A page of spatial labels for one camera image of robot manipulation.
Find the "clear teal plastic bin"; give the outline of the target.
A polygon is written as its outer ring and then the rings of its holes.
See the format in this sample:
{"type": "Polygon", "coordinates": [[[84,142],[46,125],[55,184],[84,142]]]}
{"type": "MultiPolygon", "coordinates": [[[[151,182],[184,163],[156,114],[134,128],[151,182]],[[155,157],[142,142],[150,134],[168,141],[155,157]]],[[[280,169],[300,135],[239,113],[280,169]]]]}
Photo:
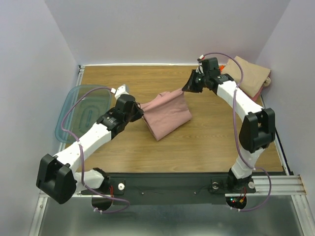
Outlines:
{"type": "Polygon", "coordinates": [[[75,142],[75,139],[61,128],[62,121],[65,129],[81,138],[96,120],[109,110],[112,100],[110,91],[103,88],[84,96],[98,87],[99,85],[80,85],[68,93],[55,129],[55,136],[59,142],[66,144],[75,142]]]}

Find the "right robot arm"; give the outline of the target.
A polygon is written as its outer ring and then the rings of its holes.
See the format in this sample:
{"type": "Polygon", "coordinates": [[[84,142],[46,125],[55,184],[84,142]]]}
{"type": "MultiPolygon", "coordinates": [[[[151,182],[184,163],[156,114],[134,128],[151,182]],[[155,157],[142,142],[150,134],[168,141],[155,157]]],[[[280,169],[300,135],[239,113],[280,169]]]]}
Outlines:
{"type": "Polygon", "coordinates": [[[275,112],[256,104],[240,89],[240,82],[222,74],[216,57],[201,55],[197,61],[199,66],[191,72],[182,91],[201,93],[207,88],[229,104],[233,117],[242,121],[240,131],[233,126],[238,157],[225,184],[229,191],[237,192],[248,186],[259,156],[275,140],[275,112]]]}

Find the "folded pink t-shirt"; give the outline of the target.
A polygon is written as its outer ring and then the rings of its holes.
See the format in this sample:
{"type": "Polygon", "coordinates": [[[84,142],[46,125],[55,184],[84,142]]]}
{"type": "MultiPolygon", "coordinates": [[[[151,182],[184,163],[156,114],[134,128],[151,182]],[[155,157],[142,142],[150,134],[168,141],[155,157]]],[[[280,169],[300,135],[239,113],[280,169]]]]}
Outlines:
{"type": "Polygon", "coordinates": [[[251,98],[252,101],[255,102],[255,101],[259,98],[259,96],[260,96],[262,90],[263,90],[263,87],[261,87],[261,88],[259,89],[259,91],[256,93],[256,95],[251,98]]]}

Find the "pink printed t-shirt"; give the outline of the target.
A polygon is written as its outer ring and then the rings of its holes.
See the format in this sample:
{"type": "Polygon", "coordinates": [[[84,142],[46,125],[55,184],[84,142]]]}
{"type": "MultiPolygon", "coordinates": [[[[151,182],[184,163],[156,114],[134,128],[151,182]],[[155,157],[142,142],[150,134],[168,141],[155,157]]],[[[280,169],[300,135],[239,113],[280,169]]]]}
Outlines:
{"type": "Polygon", "coordinates": [[[143,120],[159,141],[192,119],[181,89],[159,93],[152,101],[142,103],[143,120]]]}

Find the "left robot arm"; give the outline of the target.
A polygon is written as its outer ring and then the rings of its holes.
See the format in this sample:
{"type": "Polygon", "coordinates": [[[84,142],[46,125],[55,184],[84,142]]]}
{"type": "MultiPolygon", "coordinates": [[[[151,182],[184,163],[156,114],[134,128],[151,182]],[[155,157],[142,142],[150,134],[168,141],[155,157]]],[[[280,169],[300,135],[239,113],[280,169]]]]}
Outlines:
{"type": "Polygon", "coordinates": [[[78,141],[54,156],[47,154],[41,158],[36,186],[59,204],[64,204],[79,191],[79,185],[83,184],[78,180],[81,175],[75,175],[76,170],[99,147],[124,131],[129,122],[142,116],[143,111],[135,97],[129,94],[120,95],[116,105],[101,115],[78,141]]]}

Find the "aluminium frame rail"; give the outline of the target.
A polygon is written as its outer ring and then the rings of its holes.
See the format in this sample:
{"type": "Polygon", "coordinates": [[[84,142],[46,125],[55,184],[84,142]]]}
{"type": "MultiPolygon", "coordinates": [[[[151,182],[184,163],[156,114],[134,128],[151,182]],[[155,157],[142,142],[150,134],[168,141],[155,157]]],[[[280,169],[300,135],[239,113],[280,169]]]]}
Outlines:
{"type": "MultiPolygon", "coordinates": [[[[270,195],[306,195],[306,190],[299,176],[271,176],[271,193],[270,195]]],[[[253,177],[255,194],[267,196],[269,192],[269,179],[266,176],[253,177]]]]}

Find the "folded beige t-shirt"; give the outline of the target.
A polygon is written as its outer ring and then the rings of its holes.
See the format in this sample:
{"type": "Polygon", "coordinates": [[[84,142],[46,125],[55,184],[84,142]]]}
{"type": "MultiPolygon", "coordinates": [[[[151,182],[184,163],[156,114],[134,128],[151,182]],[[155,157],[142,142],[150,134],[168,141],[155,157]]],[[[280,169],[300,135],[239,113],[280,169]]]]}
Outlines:
{"type": "MultiPolygon", "coordinates": [[[[259,66],[246,61],[245,59],[236,56],[234,58],[241,66],[244,77],[240,84],[241,90],[250,98],[254,97],[267,77],[270,77],[271,69],[259,66]]],[[[229,74],[235,82],[241,80],[241,72],[238,65],[231,59],[228,60],[225,68],[221,71],[222,74],[229,74]]]]}

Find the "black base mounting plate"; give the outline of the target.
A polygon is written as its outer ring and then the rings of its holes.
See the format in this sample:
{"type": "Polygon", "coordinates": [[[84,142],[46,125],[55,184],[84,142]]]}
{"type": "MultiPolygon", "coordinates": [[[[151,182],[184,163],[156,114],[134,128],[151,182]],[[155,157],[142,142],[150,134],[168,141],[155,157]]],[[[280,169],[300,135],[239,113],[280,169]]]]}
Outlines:
{"type": "Polygon", "coordinates": [[[255,193],[248,177],[236,180],[228,173],[110,173],[101,193],[114,188],[114,196],[131,205],[224,205],[227,196],[255,193]]]}

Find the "cream cloth piece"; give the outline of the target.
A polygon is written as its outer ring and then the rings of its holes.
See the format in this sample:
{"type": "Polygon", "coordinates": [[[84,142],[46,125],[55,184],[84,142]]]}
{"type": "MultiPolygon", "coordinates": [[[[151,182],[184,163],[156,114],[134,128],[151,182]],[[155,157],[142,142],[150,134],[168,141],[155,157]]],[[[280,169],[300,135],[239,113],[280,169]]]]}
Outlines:
{"type": "Polygon", "coordinates": [[[271,83],[271,79],[269,77],[267,77],[263,83],[263,87],[268,87],[271,83]]]}

